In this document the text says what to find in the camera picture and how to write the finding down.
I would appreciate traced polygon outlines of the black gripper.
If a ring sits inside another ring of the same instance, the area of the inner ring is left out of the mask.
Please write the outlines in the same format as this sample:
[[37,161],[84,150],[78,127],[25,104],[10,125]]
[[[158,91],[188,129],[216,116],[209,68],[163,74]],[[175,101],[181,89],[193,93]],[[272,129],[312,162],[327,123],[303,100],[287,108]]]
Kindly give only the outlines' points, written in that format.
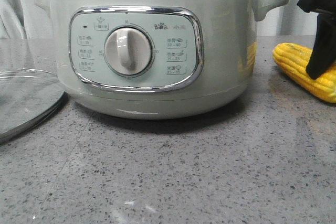
[[297,6],[305,13],[314,12],[317,32],[306,72],[317,79],[335,62],[335,0],[298,0]]

